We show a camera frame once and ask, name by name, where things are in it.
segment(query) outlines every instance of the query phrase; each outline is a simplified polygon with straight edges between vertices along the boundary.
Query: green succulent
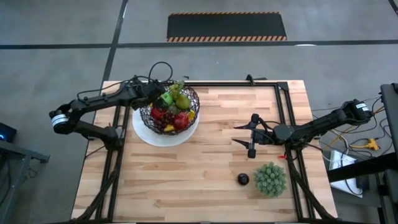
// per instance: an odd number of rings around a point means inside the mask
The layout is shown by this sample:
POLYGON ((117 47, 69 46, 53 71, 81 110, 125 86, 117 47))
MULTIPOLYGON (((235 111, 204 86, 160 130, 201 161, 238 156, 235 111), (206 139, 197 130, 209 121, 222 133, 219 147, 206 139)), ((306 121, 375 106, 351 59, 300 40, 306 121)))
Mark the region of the green succulent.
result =
POLYGON ((254 181, 263 196, 278 197, 286 190, 284 169, 274 165, 273 162, 264 164, 254 171, 254 181))

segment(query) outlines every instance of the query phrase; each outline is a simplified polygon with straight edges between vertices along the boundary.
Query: wooden table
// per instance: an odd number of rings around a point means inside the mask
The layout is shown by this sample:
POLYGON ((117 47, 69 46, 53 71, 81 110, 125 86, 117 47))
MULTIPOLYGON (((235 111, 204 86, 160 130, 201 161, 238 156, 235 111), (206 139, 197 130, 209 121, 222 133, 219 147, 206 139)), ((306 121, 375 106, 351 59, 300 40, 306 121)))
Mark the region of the wooden table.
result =
MULTIPOLYGON (((304 82, 287 82, 296 123, 311 121, 304 82)), ((117 88, 114 86, 105 92, 117 88)), ((134 133, 132 119, 129 120, 114 222, 297 221, 287 162, 278 158, 284 154, 284 147, 256 146, 256 158, 248 159, 247 150, 231 140, 249 139, 250 131, 233 127, 247 124, 253 113, 264 120, 279 121, 274 89, 256 86, 194 89, 200 98, 200 122, 193 136, 181 145, 148 145, 134 133), (236 181, 239 173, 247 173, 253 180, 252 172, 271 161, 284 167, 287 173, 287 190, 280 197, 263 197, 254 181, 247 186, 240 186, 236 181)), ((289 123, 287 110, 284 111, 289 123)), ((113 115, 114 108, 97 111, 94 123, 107 126, 113 115)), ((101 141, 90 142, 87 153, 102 145, 101 141)), ((98 193, 105 157, 106 150, 102 150, 85 161, 72 218, 81 215, 98 193)), ((308 147, 303 150, 303 158, 312 192, 327 211, 337 217, 320 151, 308 147)), ((109 192, 104 203, 106 211, 109 192)), ((302 191, 300 198, 307 214, 302 191)))

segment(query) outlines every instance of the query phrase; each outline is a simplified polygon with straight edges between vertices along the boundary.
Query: concrete floor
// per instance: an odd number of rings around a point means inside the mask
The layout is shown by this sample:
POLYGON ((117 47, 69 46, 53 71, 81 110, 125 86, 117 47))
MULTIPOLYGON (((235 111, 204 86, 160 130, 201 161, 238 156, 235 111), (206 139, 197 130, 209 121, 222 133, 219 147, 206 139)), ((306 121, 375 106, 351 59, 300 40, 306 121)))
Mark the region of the concrete floor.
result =
MULTIPOLYGON (((120 6, 121 0, 2 0, 0 45, 110 43, 120 6)), ((119 42, 165 42, 167 15, 182 11, 280 11, 288 40, 398 39, 398 17, 386 0, 130 0, 119 42)), ((13 223, 69 219, 87 141, 77 134, 55 134, 48 112, 79 91, 100 87, 108 53, 0 50, 0 93, 6 95, 0 100, 0 122, 18 129, 17 144, 51 154, 48 164, 32 165, 40 172, 25 182, 13 223)), ((163 60, 172 64, 174 79, 241 80, 250 73, 270 80, 305 80, 311 107, 317 109, 377 95, 380 84, 397 82, 397 58, 398 45, 118 49, 110 80, 147 75, 153 63, 163 60)), ((168 72, 159 67, 153 76, 168 72)), ((83 119, 91 122, 93 115, 83 119)), ((377 128, 347 138, 381 134, 377 128)), ((323 141, 332 137, 327 134, 323 141)), ((390 140, 379 143, 385 148, 390 140)), ((335 200, 340 218, 378 222, 375 208, 335 200)))

